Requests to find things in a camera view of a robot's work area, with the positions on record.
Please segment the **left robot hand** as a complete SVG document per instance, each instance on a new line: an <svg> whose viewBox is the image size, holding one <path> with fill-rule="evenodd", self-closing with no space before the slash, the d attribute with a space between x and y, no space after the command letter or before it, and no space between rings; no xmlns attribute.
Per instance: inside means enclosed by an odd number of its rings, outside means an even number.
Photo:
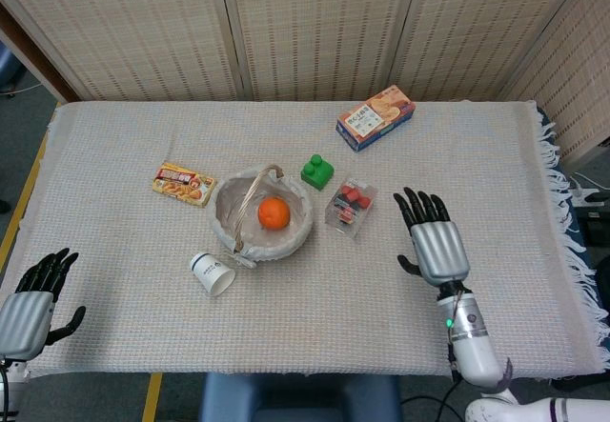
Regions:
<svg viewBox="0 0 610 422"><path fill-rule="evenodd" d="M1 308L2 362L29 362L80 327L87 311L84 306L76 309L66 326L51 327L59 295L78 256L65 248L26 270Z"/></svg>

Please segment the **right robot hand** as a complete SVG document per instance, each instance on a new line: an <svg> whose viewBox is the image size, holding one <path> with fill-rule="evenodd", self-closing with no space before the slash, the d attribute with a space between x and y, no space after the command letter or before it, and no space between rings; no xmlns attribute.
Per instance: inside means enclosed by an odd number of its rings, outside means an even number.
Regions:
<svg viewBox="0 0 610 422"><path fill-rule="evenodd" d="M433 287L463 287L470 264L457 225L442 199L408 187L395 192L395 199L414 247L417 262L405 255L398 264L409 274L419 276Z"/></svg>

